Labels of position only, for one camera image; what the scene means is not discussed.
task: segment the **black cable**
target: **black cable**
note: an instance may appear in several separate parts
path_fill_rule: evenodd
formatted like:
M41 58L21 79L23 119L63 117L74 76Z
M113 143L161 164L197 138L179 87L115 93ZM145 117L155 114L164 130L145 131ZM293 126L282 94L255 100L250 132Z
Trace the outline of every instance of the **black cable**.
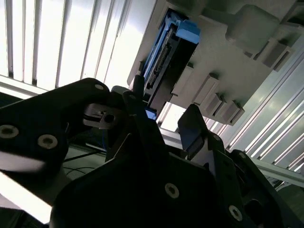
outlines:
M91 153L87 153L87 154L83 154L83 155L79 155L79 156L76 156L76 157L73 157L73 158L67 158L63 161L63 163L65 162L69 162L69 161L72 161L72 160L75 160L75 159L79 159L79 158L84 158L86 156L90 156L90 155L93 155L93 154L97 154L97 153L101 153L100 151L95 151L95 152L91 152Z
M78 172L81 172L83 174L86 174L85 172L79 170L79 169L95 169L93 167L80 167L80 168L77 168L77 169L71 169L71 168L67 168L67 167L64 167L64 169L69 169L71 171L67 172L66 174L68 175L69 173L73 172L73 171L78 171Z
M78 171L78 172L81 172L81 173L85 174L85 172L82 172L81 170L78 170L78 169L71 169L71 168L67 168L67 167L63 167L63 168L64 168L64 169L71 170L71 171L67 172L67 175L68 175L70 172L72 172L72 171Z

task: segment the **metal screw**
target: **metal screw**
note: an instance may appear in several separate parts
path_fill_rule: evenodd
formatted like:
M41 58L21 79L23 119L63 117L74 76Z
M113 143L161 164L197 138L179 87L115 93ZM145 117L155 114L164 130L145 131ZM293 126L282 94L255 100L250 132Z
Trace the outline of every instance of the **metal screw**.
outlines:
M38 145L44 149L53 149L57 144L57 138L50 134L44 134L38 138Z
M229 211L232 217L234 217L237 221L240 222L243 220L242 213L239 211L239 209L236 206L230 205Z
M165 191L173 199L178 198L180 195L179 189L172 183L166 183Z
M241 158L246 158L246 155L241 152L239 153L239 155L241 156Z
M100 84L96 84L95 87L96 87L97 89L100 89L100 90L103 90L103 89L104 89L104 87L103 87L102 85L100 85Z
M18 134L19 134L18 128L13 125L0 126L0 138L2 139L11 139L16 137Z
M133 94L131 94L130 97L134 100L136 99L136 97Z
M216 134L213 135L213 138L215 138L217 141L220 141L220 137Z

